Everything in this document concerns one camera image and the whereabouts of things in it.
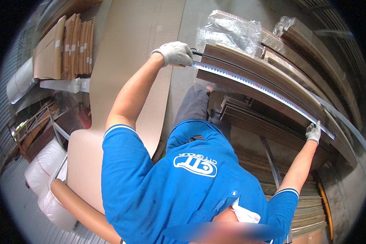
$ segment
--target measuring tape blade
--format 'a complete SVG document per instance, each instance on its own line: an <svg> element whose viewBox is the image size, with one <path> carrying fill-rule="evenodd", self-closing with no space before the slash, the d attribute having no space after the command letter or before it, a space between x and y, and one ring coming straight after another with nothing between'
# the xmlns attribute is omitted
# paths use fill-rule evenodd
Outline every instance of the measuring tape blade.
<svg viewBox="0 0 366 244"><path fill-rule="evenodd" d="M210 64L205 64L205 63L201 63L201 62L197 62L194 61L192 66L194 68L200 69L200 70L204 70L204 71L208 71L210 73L216 74L216 75L220 75L226 78L229 78L231 80L237 81L241 84L247 85L255 90L258 90L276 100L278 100L279 102L283 103L284 105L288 106L289 108L297 111L297 113L301 114L302 116L304 116L305 118L307 118L309 121L311 121L312 123L316 124L317 123L317 119L315 119L312 115L310 115L309 113L307 113L305 110L303 110L301 107L299 107L298 105L295 105L293 102L291 102L290 100L284 98L283 96L279 95L278 93L276 93L275 91L265 87L264 85L261 85L251 79L248 79L244 76L241 75L237 75L233 72L221 69L219 67L210 65ZM327 128L325 128L324 126L320 125L320 128L322 131L324 131L324 133L326 133L332 140L335 140L335 136L334 134L332 134Z"/></svg>

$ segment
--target work glove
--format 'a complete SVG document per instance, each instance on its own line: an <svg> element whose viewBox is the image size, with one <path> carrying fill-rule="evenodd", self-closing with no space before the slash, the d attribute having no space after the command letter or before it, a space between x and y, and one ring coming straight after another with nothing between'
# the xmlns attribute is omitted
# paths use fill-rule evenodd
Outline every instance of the work glove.
<svg viewBox="0 0 366 244"><path fill-rule="evenodd" d="M318 141L320 140L320 136L321 136L320 120L317 121L316 127L313 123L311 123L306 128L305 136L306 136L306 141L313 140L313 141L317 142L317 145L318 145Z"/></svg>
<svg viewBox="0 0 366 244"><path fill-rule="evenodd" d="M161 53L163 55L163 67L167 66L168 64L181 64L184 66L192 65L192 51L186 43L180 41L170 42L152 51L152 53L155 52Z"/></svg>

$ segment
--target yellow pole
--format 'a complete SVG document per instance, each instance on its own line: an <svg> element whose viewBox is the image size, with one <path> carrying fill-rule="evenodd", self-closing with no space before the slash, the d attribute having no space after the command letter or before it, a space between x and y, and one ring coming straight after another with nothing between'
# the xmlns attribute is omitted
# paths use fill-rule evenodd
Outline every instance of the yellow pole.
<svg viewBox="0 0 366 244"><path fill-rule="evenodd" d="M320 189L321 196L324 201L324 205L326 207L327 216L328 216L328 224L329 224L329 231L331 232L331 240L333 240L333 226L332 226L332 217L331 217L331 211L329 210L328 200L326 193L324 192L323 186L321 183L318 184L318 188Z"/></svg>

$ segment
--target ctt group logo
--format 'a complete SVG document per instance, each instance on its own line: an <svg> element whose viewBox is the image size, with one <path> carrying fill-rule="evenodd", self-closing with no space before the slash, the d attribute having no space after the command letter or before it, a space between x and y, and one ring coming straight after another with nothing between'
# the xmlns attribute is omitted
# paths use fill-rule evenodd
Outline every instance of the ctt group logo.
<svg viewBox="0 0 366 244"><path fill-rule="evenodd" d="M191 173L215 177L217 175L217 161L200 154L179 154L174 159L176 168L184 168Z"/></svg>

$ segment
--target dark pants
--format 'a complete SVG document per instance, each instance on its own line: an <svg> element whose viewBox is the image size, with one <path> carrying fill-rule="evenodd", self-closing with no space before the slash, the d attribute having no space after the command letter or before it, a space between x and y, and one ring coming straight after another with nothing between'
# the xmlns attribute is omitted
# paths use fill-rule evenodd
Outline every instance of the dark pants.
<svg viewBox="0 0 366 244"><path fill-rule="evenodd" d="M205 87L197 87L197 89L195 89L194 85L191 86L180 105L174 126L179 122L188 119L206 120L214 124L230 142L231 125L228 122L220 121L219 110L212 110L210 115L207 112L209 95L210 91Z"/></svg>

